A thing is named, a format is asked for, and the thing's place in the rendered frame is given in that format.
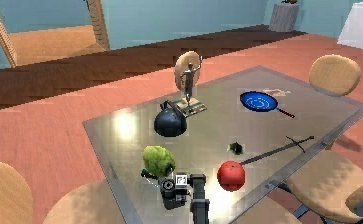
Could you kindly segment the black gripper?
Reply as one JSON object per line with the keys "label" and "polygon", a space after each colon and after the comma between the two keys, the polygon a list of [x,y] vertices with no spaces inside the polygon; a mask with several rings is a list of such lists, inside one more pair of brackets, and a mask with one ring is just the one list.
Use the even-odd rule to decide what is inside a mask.
{"label": "black gripper", "polygon": [[[166,171],[169,177],[174,177],[175,165],[168,163]],[[174,179],[160,178],[151,174],[147,169],[141,171],[141,176],[146,178],[150,183],[160,186],[160,193],[163,205],[167,210],[172,210],[185,205],[189,195],[185,184],[178,184]]]}

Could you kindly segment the white cloth-covered furniture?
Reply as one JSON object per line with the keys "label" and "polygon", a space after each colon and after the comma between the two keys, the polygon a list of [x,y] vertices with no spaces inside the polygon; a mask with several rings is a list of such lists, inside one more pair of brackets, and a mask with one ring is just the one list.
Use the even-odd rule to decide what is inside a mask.
{"label": "white cloth-covered furniture", "polygon": [[363,49],[363,2],[352,5],[337,43]]}

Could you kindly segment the small dark green lump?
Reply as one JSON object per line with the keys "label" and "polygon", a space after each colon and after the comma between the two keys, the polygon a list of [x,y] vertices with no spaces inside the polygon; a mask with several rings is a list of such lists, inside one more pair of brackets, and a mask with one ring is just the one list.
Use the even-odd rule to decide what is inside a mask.
{"label": "small dark green lump", "polygon": [[229,152],[232,152],[234,155],[241,155],[244,153],[244,148],[238,142],[230,143],[227,147]]}

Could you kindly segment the black round kettle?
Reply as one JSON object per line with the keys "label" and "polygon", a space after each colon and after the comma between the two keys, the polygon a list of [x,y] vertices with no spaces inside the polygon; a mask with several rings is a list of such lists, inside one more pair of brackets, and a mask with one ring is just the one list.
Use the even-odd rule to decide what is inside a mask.
{"label": "black round kettle", "polygon": [[163,137],[177,137],[187,130],[187,121],[176,105],[167,100],[160,105],[161,111],[154,119],[154,131]]}

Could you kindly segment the green lettuce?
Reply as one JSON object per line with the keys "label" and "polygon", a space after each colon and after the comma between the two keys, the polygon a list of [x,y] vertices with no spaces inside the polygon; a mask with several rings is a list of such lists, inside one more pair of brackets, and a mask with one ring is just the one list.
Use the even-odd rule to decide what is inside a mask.
{"label": "green lettuce", "polygon": [[147,146],[143,150],[142,158],[145,169],[157,177],[167,177],[166,166],[168,163],[176,164],[173,154],[161,146]]}

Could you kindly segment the glass dining table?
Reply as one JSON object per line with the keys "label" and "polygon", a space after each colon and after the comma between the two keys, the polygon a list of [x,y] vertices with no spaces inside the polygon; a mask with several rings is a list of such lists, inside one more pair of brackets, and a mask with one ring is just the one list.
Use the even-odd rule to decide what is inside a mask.
{"label": "glass dining table", "polygon": [[[279,108],[294,118],[277,110],[246,109],[239,97],[247,91],[275,97]],[[325,95],[308,83],[261,66],[201,83],[195,96],[206,109],[189,117],[186,132],[174,138],[164,138],[153,128],[162,98],[85,122],[126,224],[193,224],[188,205],[165,209],[159,189],[141,177],[142,151],[147,146],[168,149],[179,172],[204,174],[210,224],[233,224],[276,182],[284,181],[363,117],[362,102]],[[301,144],[306,153],[293,147],[244,165],[245,184],[237,191],[219,185],[222,163],[240,163],[287,145],[291,141],[286,136],[296,141],[315,138]],[[227,150],[234,142],[243,146],[243,154]]]}

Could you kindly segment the grey figure statue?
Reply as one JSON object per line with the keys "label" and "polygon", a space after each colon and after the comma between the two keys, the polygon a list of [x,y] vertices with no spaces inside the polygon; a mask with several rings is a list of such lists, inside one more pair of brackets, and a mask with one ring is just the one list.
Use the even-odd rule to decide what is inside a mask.
{"label": "grey figure statue", "polygon": [[184,94],[183,102],[185,107],[183,108],[183,112],[186,116],[190,116],[195,112],[195,109],[191,105],[191,101],[193,100],[193,88],[197,83],[199,76],[200,76],[200,69],[202,67],[203,57],[200,56],[200,65],[196,69],[192,69],[192,64],[188,64],[188,70],[185,71],[182,76],[186,77],[186,84],[185,88],[182,91]]}

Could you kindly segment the red tomato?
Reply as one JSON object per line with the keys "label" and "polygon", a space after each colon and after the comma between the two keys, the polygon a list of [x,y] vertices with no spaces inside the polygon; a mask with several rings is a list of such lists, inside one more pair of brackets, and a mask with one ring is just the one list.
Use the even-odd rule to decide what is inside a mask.
{"label": "red tomato", "polygon": [[217,171],[219,185],[226,191],[237,191],[245,184],[245,170],[235,161],[226,161]]}

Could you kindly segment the blue frying pan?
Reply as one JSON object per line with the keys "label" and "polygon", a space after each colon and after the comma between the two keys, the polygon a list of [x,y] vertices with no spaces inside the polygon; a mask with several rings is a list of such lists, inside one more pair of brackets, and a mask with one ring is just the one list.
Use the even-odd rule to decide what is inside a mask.
{"label": "blue frying pan", "polygon": [[279,108],[278,101],[275,97],[264,92],[247,91],[240,95],[239,100],[246,109],[254,112],[277,110],[290,118],[294,118],[293,114]]}

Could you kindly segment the brown wooden door frame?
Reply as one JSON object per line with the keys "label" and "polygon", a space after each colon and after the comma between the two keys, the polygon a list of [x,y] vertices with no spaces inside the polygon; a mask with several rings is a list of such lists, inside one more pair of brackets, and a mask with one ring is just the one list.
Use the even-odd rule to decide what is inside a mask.
{"label": "brown wooden door frame", "polygon": [[[85,0],[96,43],[104,50],[110,49],[101,0]],[[0,47],[12,68],[17,66],[17,52],[0,18]]]}

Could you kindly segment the grey round pedestal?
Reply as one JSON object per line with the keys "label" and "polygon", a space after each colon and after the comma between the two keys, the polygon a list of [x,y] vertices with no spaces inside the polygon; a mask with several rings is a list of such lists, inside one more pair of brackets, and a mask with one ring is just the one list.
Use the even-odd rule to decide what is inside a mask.
{"label": "grey round pedestal", "polygon": [[269,29],[274,32],[291,32],[297,19],[299,7],[299,4],[275,4],[269,23]]}

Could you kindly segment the black long sword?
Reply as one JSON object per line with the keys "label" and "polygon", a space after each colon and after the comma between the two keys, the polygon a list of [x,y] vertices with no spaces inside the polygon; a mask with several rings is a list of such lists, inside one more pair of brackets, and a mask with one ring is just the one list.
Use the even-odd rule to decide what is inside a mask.
{"label": "black long sword", "polygon": [[240,165],[242,165],[242,166],[244,166],[244,165],[246,165],[246,164],[250,164],[250,163],[256,162],[256,161],[258,161],[258,160],[264,159],[264,158],[266,158],[266,157],[269,157],[269,156],[271,156],[271,155],[274,155],[274,154],[276,154],[276,153],[282,152],[282,151],[284,151],[284,150],[287,150],[287,149],[290,149],[290,148],[293,148],[293,147],[298,147],[298,148],[300,148],[300,149],[301,149],[301,151],[302,151],[303,153],[306,153],[305,149],[301,146],[301,144],[302,144],[302,143],[304,143],[304,142],[307,142],[307,141],[309,141],[309,140],[313,140],[313,139],[315,138],[314,136],[309,136],[309,137],[307,137],[307,138],[305,138],[305,139],[302,139],[302,140],[296,141],[296,140],[294,140],[294,139],[293,139],[293,138],[291,138],[291,137],[288,137],[288,136],[286,136],[286,137],[287,137],[287,138],[291,141],[289,144],[284,145],[284,146],[279,147],[279,148],[276,148],[276,149],[274,149],[274,150],[271,150],[271,151],[265,152],[265,153],[263,153],[263,154],[261,154],[261,155],[257,155],[257,156],[255,156],[255,157],[249,158],[249,159],[247,159],[247,160],[245,160],[245,161],[240,162],[239,164],[240,164]]}

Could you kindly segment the tan round-backed chair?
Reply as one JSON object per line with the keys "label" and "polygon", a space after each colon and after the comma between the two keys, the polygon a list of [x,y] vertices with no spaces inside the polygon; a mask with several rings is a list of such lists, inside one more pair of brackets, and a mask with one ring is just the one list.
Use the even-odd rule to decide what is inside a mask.
{"label": "tan round-backed chair", "polygon": [[302,224],[302,222],[273,199],[264,197],[236,219],[234,224]]}
{"label": "tan round-backed chair", "polygon": [[359,84],[361,69],[354,60],[341,55],[319,57],[309,70],[312,87],[329,96],[345,96]]}
{"label": "tan round-backed chair", "polygon": [[314,213],[340,223],[363,220],[363,170],[329,150],[318,153],[285,183]]}
{"label": "tan round-backed chair", "polygon": [[186,84],[186,77],[182,74],[188,70],[188,64],[192,64],[192,69],[196,69],[200,65],[200,55],[195,51],[188,51],[182,54],[176,61],[174,67],[175,83],[179,90],[183,91]]}
{"label": "tan round-backed chair", "polygon": [[[33,195],[13,167],[0,162],[0,224],[33,224]],[[106,180],[63,196],[41,224],[126,224]]]}

